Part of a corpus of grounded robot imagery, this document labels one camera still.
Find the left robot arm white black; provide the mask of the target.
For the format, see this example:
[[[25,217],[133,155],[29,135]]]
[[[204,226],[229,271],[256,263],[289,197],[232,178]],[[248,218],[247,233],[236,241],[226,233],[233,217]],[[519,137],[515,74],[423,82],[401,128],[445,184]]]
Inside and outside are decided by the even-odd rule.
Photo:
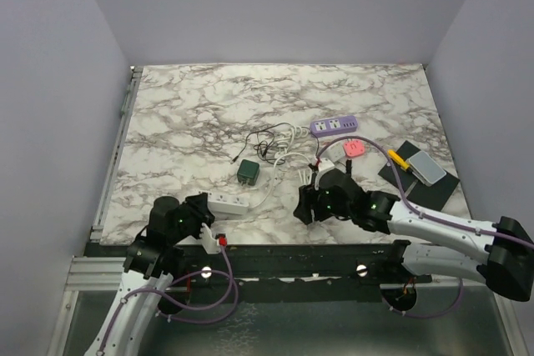
[[[154,200],[147,224],[127,247],[117,292],[87,355],[133,355],[139,349],[161,293],[184,275],[184,253],[177,243],[192,237],[207,254],[220,252],[208,202],[207,193],[183,202],[172,196]]]

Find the white power strip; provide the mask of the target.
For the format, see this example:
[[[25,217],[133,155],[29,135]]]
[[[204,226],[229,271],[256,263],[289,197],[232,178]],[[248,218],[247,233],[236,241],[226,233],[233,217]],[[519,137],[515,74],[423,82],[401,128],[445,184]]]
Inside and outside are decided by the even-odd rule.
[[[243,215],[249,210],[249,200],[243,195],[201,191],[208,196],[208,209],[211,213]]]

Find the dark green charger block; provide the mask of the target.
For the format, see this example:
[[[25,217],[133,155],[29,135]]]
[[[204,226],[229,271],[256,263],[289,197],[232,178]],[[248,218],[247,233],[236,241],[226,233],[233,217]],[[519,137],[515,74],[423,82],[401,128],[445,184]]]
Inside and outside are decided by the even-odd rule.
[[[239,165],[236,177],[240,184],[254,186],[259,177],[260,166],[257,162],[243,159]]]

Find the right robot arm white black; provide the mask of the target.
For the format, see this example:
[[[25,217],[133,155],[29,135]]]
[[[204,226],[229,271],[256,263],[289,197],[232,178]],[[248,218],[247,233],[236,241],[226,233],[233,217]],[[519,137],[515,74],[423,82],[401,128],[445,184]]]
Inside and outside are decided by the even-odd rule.
[[[416,238],[383,262],[385,276],[446,275],[484,283],[527,302],[533,289],[533,241],[514,218],[496,223],[428,210],[391,193],[365,191],[333,169],[299,188],[294,216],[304,224],[344,218],[368,232]]]

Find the purple power strip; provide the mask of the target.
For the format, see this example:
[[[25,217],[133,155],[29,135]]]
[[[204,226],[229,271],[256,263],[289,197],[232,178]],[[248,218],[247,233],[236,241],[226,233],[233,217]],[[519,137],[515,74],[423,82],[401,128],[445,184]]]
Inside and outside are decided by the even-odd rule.
[[[317,138],[353,133],[357,130],[357,128],[358,121],[353,115],[347,115],[338,118],[326,118],[310,123],[310,131]]]

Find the pink plug adapter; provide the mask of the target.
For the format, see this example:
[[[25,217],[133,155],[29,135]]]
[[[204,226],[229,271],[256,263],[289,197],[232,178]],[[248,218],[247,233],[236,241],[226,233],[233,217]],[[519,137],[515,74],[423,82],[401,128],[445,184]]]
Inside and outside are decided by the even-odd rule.
[[[347,158],[358,158],[365,153],[365,145],[357,139],[344,142],[343,149]]]

